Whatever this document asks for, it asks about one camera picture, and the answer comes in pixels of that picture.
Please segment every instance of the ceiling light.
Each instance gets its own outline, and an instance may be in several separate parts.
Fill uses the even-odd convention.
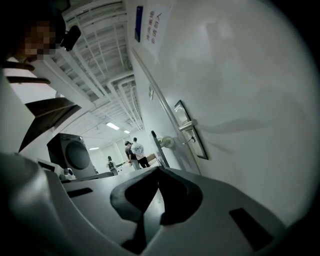
[[[109,126],[112,129],[115,129],[115,130],[119,130],[120,129],[118,126],[114,125],[112,122],[108,122],[106,125]]]

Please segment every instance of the sign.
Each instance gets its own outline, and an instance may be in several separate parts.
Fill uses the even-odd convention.
[[[151,4],[146,12],[143,45],[156,60],[158,59],[172,6],[172,4]]]

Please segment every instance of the ceiling pipe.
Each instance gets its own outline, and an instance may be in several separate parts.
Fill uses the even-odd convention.
[[[82,24],[82,27],[85,29],[86,27],[88,27],[88,26],[90,26],[92,24],[95,24],[95,23],[97,23],[99,21],[106,20],[106,19],[109,19],[109,18],[112,18],[112,17],[115,17],[115,16],[119,16],[119,15],[126,15],[126,14],[127,14],[126,10],[111,12],[111,13],[108,13],[108,14],[93,18],[93,19],[91,19],[91,20],[89,20],[87,22],[84,22]]]
[[[134,107],[134,111],[135,111],[136,115],[138,116],[139,122],[141,123],[141,127],[143,129],[144,128],[144,123],[142,122],[142,118],[141,118],[141,116],[139,114],[139,111],[137,109],[137,106],[136,106],[135,97],[134,97],[134,88],[132,86],[130,88],[130,93],[131,93],[131,100],[132,100],[132,104],[133,104],[133,107]]]
[[[70,67],[73,69],[73,71],[81,78],[81,80],[99,97],[103,98],[104,95],[99,89],[95,86],[93,82],[87,77],[87,75],[83,72],[81,67],[77,64],[76,60],[72,57],[70,52],[61,49],[60,50],[61,56],[64,58],[64,60],[70,65]]]
[[[114,86],[112,85],[112,82],[119,80],[119,79],[123,79],[125,77],[128,76],[132,76],[134,74],[134,71],[127,71],[118,75],[115,75],[114,77],[112,77],[111,79],[109,79],[106,82],[106,86],[108,87],[108,89],[110,90],[110,92],[113,94],[114,98],[119,102],[120,106],[122,107],[123,111],[126,113],[126,115],[129,117],[129,119],[131,120],[132,123],[134,123],[134,125],[136,126],[136,128],[138,130],[140,130],[139,126],[136,124],[136,122],[133,120],[133,118],[131,117],[131,115],[129,114],[127,108],[125,107],[125,105],[123,104],[123,102],[121,101],[120,97],[118,96]]]
[[[120,94],[118,93],[118,96],[119,96],[120,100],[122,101],[122,104],[125,106],[126,111],[128,111],[129,114],[130,114],[129,107],[128,107],[128,105],[125,103],[125,99],[124,99],[123,95],[122,95],[121,93],[120,93]]]
[[[131,112],[131,114],[132,114],[132,116],[133,116],[133,119],[134,119],[135,123],[136,123],[137,126],[139,127],[139,130],[141,130],[140,124],[139,124],[139,122],[138,122],[138,120],[137,120],[137,118],[136,118],[136,115],[135,115],[135,113],[134,113],[134,111],[133,111],[133,109],[132,109],[132,107],[131,107],[131,105],[130,105],[130,102],[129,102],[127,96],[126,96],[125,90],[124,90],[124,88],[122,87],[122,85],[127,84],[127,83],[129,83],[129,82],[132,82],[132,81],[134,81],[134,80],[135,80],[135,77],[130,77],[130,78],[123,79],[123,80],[121,80],[120,82],[118,82],[117,86],[118,86],[118,89],[119,89],[120,93],[122,94],[122,97],[123,97],[123,99],[124,99],[125,104],[128,106],[128,108],[129,108],[129,110],[130,110],[130,112]]]
[[[118,47],[118,51],[119,51],[119,55],[120,55],[120,60],[122,63],[123,68],[125,67],[124,61],[122,59],[122,55],[121,55],[121,51],[120,51],[120,47],[119,47],[119,41],[118,41],[118,35],[117,35],[117,28],[116,25],[113,25],[113,29],[114,29],[114,36],[115,36],[115,41],[116,41],[116,46]]]
[[[68,24],[65,25],[66,29],[69,30],[69,26]],[[78,50],[77,45],[75,44],[73,46],[73,52],[74,54],[77,56],[77,58],[79,59],[79,61],[81,62],[82,66],[84,67],[84,69],[87,71],[87,73],[89,74],[89,76],[92,78],[92,80],[96,83],[96,85],[99,87],[99,89],[102,91],[102,93],[109,99],[110,102],[112,102],[111,97],[109,96],[109,94],[107,93],[107,91],[105,90],[105,88],[103,88],[103,86],[100,84],[100,82],[97,80],[96,76],[94,75],[94,73],[91,71],[91,69],[89,68],[88,64],[86,63],[85,59],[82,57],[80,51]]]
[[[79,27],[79,29],[80,29],[80,31],[81,31],[81,34],[82,34],[82,37],[83,37],[83,39],[84,39],[84,41],[85,41],[85,43],[86,43],[86,46],[87,46],[88,49],[89,49],[89,52],[91,53],[91,55],[92,55],[92,57],[93,57],[96,65],[97,65],[97,67],[99,68],[101,74],[103,75],[104,78],[106,78],[105,73],[102,71],[102,69],[101,69],[101,67],[100,67],[100,65],[99,65],[99,63],[98,63],[98,61],[97,61],[94,53],[92,52],[92,49],[91,49],[91,47],[90,47],[90,45],[89,45],[89,43],[88,43],[88,40],[87,40],[87,38],[86,38],[86,35],[85,35],[85,33],[84,33],[81,25],[80,25],[80,22],[79,22],[77,16],[74,16],[74,18],[75,18],[75,21],[76,21],[76,23],[77,23],[77,25],[78,25],[78,27]]]
[[[93,16],[92,16],[91,10],[89,10],[89,13],[90,13],[90,16],[91,16],[91,19],[92,19]],[[93,29],[93,32],[94,32],[95,40],[96,40],[96,42],[98,43],[98,46],[99,46],[99,51],[100,51],[101,58],[102,58],[102,60],[103,60],[104,66],[105,66],[105,70],[106,70],[106,72],[108,72],[108,67],[107,67],[105,58],[104,58],[104,56],[103,56],[103,54],[102,54],[101,45],[100,45],[100,43],[99,43],[99,39],[98,39],[98,36],[97,36],[97,32],[96,32],[95,29]]]
[[[83,1],[78,4],[72,5],[69,9],[63,12],[62,16],[65,21],[71,20],[74,16],[85,13],[89,9],[99,8],[104,5],[116,4],[119,0],[97,0],[97,1],[86,1],[87,4],[83,4]]]

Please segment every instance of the man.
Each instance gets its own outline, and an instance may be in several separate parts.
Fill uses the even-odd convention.
[[[59,45],[65,34],[66,24],[60,10],[50,0],[4,1],[3,12],[14,12],[14,19],[7,21],[7,15],[1,15],[1,34],[3,46],[0,51],[0,65],[15,57],[23,61],[43,60]]]
[[[135,154],[138,163],[141,165],[142,168],[150,167],[148,164],[148,160],[145,157],[145,149],[144,146],[137,143],[137,138],[133,138],[133,146],[131,148],[132,152]]]
[[[139,163],[138,163],[136,155],[131,151],[131,145],[132,144],[129,141],[126,141],[124,143],[124,145],[125,145],[124,151],[125,151],[126,156],[129,159],[129,163],[131,163],[133,165],[133,168],[135,170],[141,169],[140,166],[139,166]]]

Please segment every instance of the ceiling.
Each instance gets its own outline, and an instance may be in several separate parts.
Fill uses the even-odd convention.
[[[143,129],[133,72],[129,72],[132,66],[127,51],[126,7],[122,1],[112,0],[70,3],[71,7],[62,16],[67,30],[76,25],[81,37],[71,51],[59,49],[43,62],[74,93],[94,106],[61,133],[82,136],[88,149],[102,148],[127,137],[125,130],[132,133]],[[124,72],[128,75],[122,79],[129,78],[129,82],[121,85],[122,79],[117,79],[107,85],[110,79]],[[106,126],[109,122],[120,129]]]

